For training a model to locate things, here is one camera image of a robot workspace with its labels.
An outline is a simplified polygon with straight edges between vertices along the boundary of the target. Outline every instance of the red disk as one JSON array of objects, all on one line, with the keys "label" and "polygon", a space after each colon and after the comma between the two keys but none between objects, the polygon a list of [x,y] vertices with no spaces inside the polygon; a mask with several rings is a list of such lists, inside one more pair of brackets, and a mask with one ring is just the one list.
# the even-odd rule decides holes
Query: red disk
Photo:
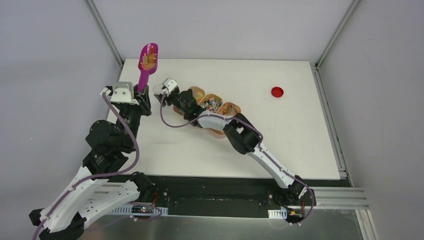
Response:
[{"label": "red disk", "polygon": [[281,87],[275,86],[272,88],[271,94],[276,98],[280,98],[284,94],[284,91]]}]

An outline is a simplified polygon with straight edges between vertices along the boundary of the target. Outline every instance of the gray wall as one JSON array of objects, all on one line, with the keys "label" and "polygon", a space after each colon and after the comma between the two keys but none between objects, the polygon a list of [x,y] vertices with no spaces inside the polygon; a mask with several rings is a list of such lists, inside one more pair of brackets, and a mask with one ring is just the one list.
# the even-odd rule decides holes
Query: gray wall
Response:
[{"label": "gray wall", "polygon": [[351,0],[95,0],[122,57],[315,62]]},{"label": "gray wall", "polygon": [[0,239],[31,239],[89,152],[114,62],[82,0],[0,3]]},{"label": "gray wall", "polygon": [[321,72],[380,239],[422,239],[424,1],[362,1]]}]

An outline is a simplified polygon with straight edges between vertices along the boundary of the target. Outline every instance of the wire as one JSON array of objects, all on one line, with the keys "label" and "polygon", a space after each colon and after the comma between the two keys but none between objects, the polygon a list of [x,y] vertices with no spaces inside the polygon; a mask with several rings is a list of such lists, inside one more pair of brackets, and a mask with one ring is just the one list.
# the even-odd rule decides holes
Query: wire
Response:
[{"label": "wire", "polygon": [[[94,180],[96,178],[104,178],[104,177],[112,177],[112,176],[116,176],[116,175],[121,175],[124,174],[126,172],[128,172],[129,170],[131,170],[132,168],[134,168],[134,166],[136,166],[136,164],[139,162],[139,157],[140,157],[140,148],[139,145],[137,143],[137,139],[134,136],[133,132],[131,131],[130,127],[128,126],[128,124],[125,122],[125,120],[119,115],[118,111],[114,108],[114,106],[111,104],[111,102],[109,101],[108,97],[106,96],[106,93],[104,92],[102,95],[104,102],[106,103],[106,105],[109,107],[109,109],[113,112],[113,114],[117,117],[117,119],[119,120],[119,122],[122,124],[122,126],[125,128],[126,132],[128,133],[129,137],[132,140],[132,143],[134,144],[134,148],[135,148],[135,160],[134,162],[127,168],[125,168],[124,170],[121,171],[117,171],[117,172],[111,172],[111,173],[100,173],[100,174],[95,174],[95,175],[91,175],[91,176],[86,176],[84,178],[81,178],[79,181],[77,181],[75,184],[72,185],[72,188],[75,189],[78,185],[80,185],[81,183],[85,182],[86,180]],[[43,221],[41,221],[41,223],[38,225],[37,229],[35,230],[33,236],[32,236],[32,240],[36,240],[37,239],[37,235],[39,233],[39,231],[41,230],[41,228],[43,227],[44,223],[46,223],[47,219],[50,217],[50,215],[52,215],[52,213],[55,211],[55,209],[59,206],[59,204],[61,204],[61,202],[72,192],[73,190],[68,190],[66,191],[55,203],[54,205],[51,207],[50,211],[47,212],[47,214],[45,215],[47,218],[44,219]]]},{"label": "wire", "polygon": [[[201,116],[198,116],[198,117],[196,117],[195,119],[193,119],[193,120],[191,120],[191,121],[189,121],[189,122],[186,122],[186,123],[184,123],[184,124],[182,124],[182,125],[177,125],[177,126],[174,126],[174,125],[170,125],[170,124],[168,124],[166,121],[165,121],[165,119],[164,119],[164,115],[163,115],[163,113],[162,113],[162,109],[163,109],[163,105],[164,105],[164,100],[165,100],[165,97],[166,97],[166,94],[163,94],[163,96],[162,96],[162,99],[161,99],[161,101],[160,101],[160,110],[159,110],[159,113],[160,113],[160,119],[162,120],[162,122],[166,125],[166,126],[168,126],[168,127],[170,127],[170,128],[182,128],[182,127],[185,127],[185,126],[187,126],[187,125],[189,125],[189,124],[191,124],[191,123],[193,123],[193,122],[195,122],[195,121],[197,121],[197,120],[199,120],[199,119],[201,119],[201,118],[205,118],[205,117],[213,117],[213,118],[218,118],[218,119],[222,119],[222,120],[228,120],[228,121],[230,121],[230,120],[236,120],[237,122],[239,122],[239,123],[241,123],[241,124],[243,124],[245,127],[247,127],[247,128],[249,128],[249,129],[251,129],[252,131],[254,131],[255,133],[257,133],[259,136],[260,136],[260,140],[259,140],[259,143],[258,143],[258,147],[259,147],[259,149],[260,150],[263,150],[263,148],[262,148],[262,146],[261,146],[261,143],[262,143],[262,141],[264,140],[264,135],[262,135],[262,133],[261,132],[259,132],[259,130],[257,130],[255,127],[253,127],[252,125],[250,125],[250,124],[248,124],[248,123],[246,123],[246,122],[244,122],[244,121],[242,121],[242,120],[240,120],[240,119],[238,119],[237,117],[234,117],[234,116],[231,116],[231,117],[223,117],[223,116],[220,116],[220,115],[214,115],[214,114],[206,114],[206,115],[201,115]],[[304,186],[308,191],[309,191],[309,193],[310,193],[310,196],[311,196],[311,198],[312,198],[312,204],[311,204],[311,206],[310,206],[310,210],[309,210],[309,212],[306,214],[306,216],[299,222],[299,224],[300,223],[302,223],[303,221],[305,221],[310,215],[311,215],[311,213],[312,213],[312,210],[314,209],[314,204],[315,204],[315,196],[314,196],[314,192],[311,190],[311,188],[308,186],[308,185],[306,185],[306,183],[304,183],[303,181],[301,181],[301,180],[299,180],[299,179],[297,179],[296,177],[294,177],[293,175],[291,175],[290,173],[288,173],[287,171],[285,171],[284,169],[282,169],[282,167],[277,163],[277,162],[275,162],[274,160],[273,160],[273,158],[267,153],[267,151],[262,151],[263,152],[263,154],[265,154],[265,156],[275,165],[275,166],[277,166],[279,169],[281,169],[281,171],[284,173],[284,174],[286,174],[287,176],[289,176],[290,178],[292,178],[294,181],[296,181],[296,182],[298,182],[298,183],[300,183],[302,186]]]},{"label": "wire", "polygon": [[287,205],[281,205],[281,207],[289,210],[290,212],[293,211],[293,208],[288,207]]},{"label": "wire", "polygon": [[156,200],[158,200],[159,196],[156,192],[152,193],[152,195],[156,195],[156,197],[154,198],[153,202],[151,203],[151,206],[153,206],[153,204],[156,203]]}]

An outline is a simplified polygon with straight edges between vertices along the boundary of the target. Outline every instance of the white tabletop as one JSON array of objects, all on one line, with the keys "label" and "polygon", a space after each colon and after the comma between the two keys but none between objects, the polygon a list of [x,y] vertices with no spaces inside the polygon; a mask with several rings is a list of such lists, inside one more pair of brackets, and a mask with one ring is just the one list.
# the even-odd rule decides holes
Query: white tabletop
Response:
[{"label": "white tabletop", "polygon": [[[119,81],[138,83],[138,59],[125,61]],[[329,133],[314,77],[307,61],[159,59],[149,78],[152,114],[142,116],[137,142],[140,160],[134,171],[149,175],[191,177],[271,178],[255,160],[236,152],[227,138],[217,139],[207,129],[170,128],[159,116],[153,85],[166,78],[180,91],[191,86],[240,106],[241,112],[264,136],[278,160],[304,179],[339,179]],[[284,90],[281,98],[271,89]],[[172,125],[186,121],[172,107],[163,110]],[[115,122],[112,112],[108,121]],[[129,155],[127,167],[134,160]]]}]

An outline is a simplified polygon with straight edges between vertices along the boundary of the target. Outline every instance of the black base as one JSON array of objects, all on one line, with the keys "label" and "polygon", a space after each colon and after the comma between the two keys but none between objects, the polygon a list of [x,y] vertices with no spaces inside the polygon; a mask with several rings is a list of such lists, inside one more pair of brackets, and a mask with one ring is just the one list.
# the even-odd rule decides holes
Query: black base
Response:
[{"label": "black base", "polygon": [[76,213],[69,226],[57,232],[50,232],[48,228],[44,229],[38,236],[40,240],[77,240],[84,233],[84,222],[87,219],[82,218]]},{"label": "black base", "polygon": [[[112,177],[109,182],[124,183],[131,176]],[[157,207],[168,208],[169,215],[268,218],[268,210],[280,209],[275,199],[284,194],[274,179],[223,178],[223,177],[185,177],[185,176],[147,176],[154,184],[153,192],[159,198]],[[341,180],[304,180],[310,187],[350,187],[347,179]],[[305,206],[312,204],[307,191],[302,198]],[[301,206],[302,201],[295,201]]]}]

